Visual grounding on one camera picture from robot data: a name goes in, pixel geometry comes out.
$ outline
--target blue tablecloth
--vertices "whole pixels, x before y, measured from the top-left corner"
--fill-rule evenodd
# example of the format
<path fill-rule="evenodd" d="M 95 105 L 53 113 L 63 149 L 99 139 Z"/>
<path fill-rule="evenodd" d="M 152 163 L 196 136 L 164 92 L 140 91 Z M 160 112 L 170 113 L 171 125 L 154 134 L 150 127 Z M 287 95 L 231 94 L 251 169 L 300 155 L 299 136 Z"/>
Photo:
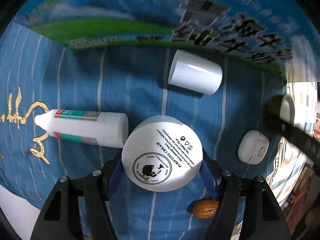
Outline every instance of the blue tablecloth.
<path fill-rule="evenodd" d="M 273 171 L 280 137 L 266 131 L 262 110 L 272 96 L 284 93 L 285 81 L 231 57 L 202 52 L 223 70 L 218 91 L 202 95 L 167 84 L 175 51 L 119 46 L 75 53 L 10 24 L 0 40 L 1 185 L 41 209 L 60 176 L 84 177 L 120 151 L 49 137 L 43 141 L 45 158 L 32 155 L 30 147 L 40 150 L 33 138 L 44 133 L 33 122 L 35 115 L 43 113 L 43 105 L 33 104 L 36 101 L 49 109 L 123 112 L 130 131 L 147 117 L 170 115 L 197 133 L 208 155 L 222 168 L 238 176 L 266 177 Z M 25 125 L 17 125 L 14 118 L 13 123 L 7 120 L 9 94 L 14 117 L 18 88 L 17 116 L 27 117 Z M 40 107 L 28 116 L 32 104 Z M 259 165 L 242 163 L 237 156 L 242 137 L 252 129 L 269 139 L 269 150 Z M 199 174 L 185 187 L 165 193 L 144 190 L 124 176 L 107 207 L 121 240 L 202 239 L 211 220 L 193 218 L 186 209 L 192 201 L 206 197 Z M 84 233 L 90 235 L 83 199 L 80 207 Z M 238 213 L 240 222 L 243 205 Z"/>

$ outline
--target circular logo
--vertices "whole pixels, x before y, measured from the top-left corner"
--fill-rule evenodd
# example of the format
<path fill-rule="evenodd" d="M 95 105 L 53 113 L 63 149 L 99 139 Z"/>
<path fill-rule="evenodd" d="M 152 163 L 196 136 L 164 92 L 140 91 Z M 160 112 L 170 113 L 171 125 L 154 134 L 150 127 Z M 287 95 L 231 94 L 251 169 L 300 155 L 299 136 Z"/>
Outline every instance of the circular logo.
<path fill-rule="evenodd" d="M 159 184 L 169 178 L 171 163 L 167 157 L 159 153 L 145 153 L 133 163 L 135 177 L 145 184 Z"/>

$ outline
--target silver screw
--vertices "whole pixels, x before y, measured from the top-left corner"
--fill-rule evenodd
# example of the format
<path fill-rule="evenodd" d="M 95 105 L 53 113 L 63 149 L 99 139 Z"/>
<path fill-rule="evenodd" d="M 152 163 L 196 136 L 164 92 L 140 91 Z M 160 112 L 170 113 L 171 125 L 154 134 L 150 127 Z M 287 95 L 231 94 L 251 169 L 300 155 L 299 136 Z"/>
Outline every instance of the silver screw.
<path fill-rule="evenodd" d="M 223 175 L 225 175 L 225 176 L 231 176 L 231 174 L 232 174 L 232 172 L 231 171 L 229 171 L 229 170 L 224 170 L 223 171 Z"/>
<path fill-rule="evenodd" d="M 68 180 L 68 177 L 62 176 L 59 180 L 60 180 L 60 182 L 66 182 Z"/>
<path fill-rule="evenodd" d="M 101 174 L 100 170 L 95 170 L 95 171 L 92 172 L 93 176 L 99 176 L 100 174 Z"/>
<path fill-rule="evenodd" d="M 257 176 L 257 180 L 259 181 L 259 182 L 264 182 L 264 177 L 262 177 L 262 176 Z"/>

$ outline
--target white cylinder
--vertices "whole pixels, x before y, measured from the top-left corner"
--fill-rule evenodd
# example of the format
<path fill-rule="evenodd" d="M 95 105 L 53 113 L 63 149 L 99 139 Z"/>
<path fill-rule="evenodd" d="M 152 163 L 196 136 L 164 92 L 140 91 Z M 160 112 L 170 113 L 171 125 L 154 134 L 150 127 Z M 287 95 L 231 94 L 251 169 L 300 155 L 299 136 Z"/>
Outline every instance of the white cylinder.
<path fill-rule="evenodd" d="M 207 59 L 177 50 L 169 72 L 170 85 L 203 94 L 215 93 L 222 81 L 222 69 Z"/>
<path fill-rule="evenodd" d="M 128 117 L 123 113 L 58 110 L 35 117 L 49 135 L 81 143 L 123 148 L 128 138 Z"/>
<path fill-rule="evenodd" d="M 188 184 L 202 163 L 201 142 L 179 120 L 152 116 L 131 133 L 122 150 L 122 164 L 138 186 L 156 192 L 176 190 Z"/>

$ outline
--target gold embroidery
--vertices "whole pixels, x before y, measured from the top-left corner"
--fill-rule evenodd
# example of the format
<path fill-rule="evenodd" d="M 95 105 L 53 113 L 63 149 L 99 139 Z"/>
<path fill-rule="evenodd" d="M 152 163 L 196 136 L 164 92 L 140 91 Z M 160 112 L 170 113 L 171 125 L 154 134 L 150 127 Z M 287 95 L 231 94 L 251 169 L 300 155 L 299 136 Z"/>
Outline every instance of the gold embroidery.
<path fill-rule="evenodd" d="M 28 117 L 30 116 L 31 112 L 36 108 L 40 107 L 43 109 L 45 113 L 49 112 L 49 108 L 47 105 L 43 102 L 40 101 L 35 101 L 32 103 L 32 105 L 29 107 L 28 111 L 25 113 L 24 116 L 19 115 L 19 105 L 22 101 L 22 94 L 21 94 L 21 89 L 18 87 L 18 94 L 16 97 L 15 101 L 15 113 L 12 115 L 12 93 L 9 94 L 8 96 L 8 115 L 7 115 L 7 120 L 9 123 L 16 123 L 17 128 L 20 130 L 19 124 L 26 124 Z M 5 115 L 3 114 L 1 117 L 1 121 L 4 122 L 5 120 Z M 43 141 L 46 140 L 49 137 L 49 134 L 45 132 L 43 135 L 38 136 L 38 137 L 33 137 L 32 141 L 34 143 L 37 143 L 40 147 L 40 151 L 34 148 L 30 148 L 30 152 L 36 156 L 37 158 L 41 158 L 46 164 L 50 165 L 50 162 L 47 160 L 47 158 L 44 156 L 44 145 Z"/>

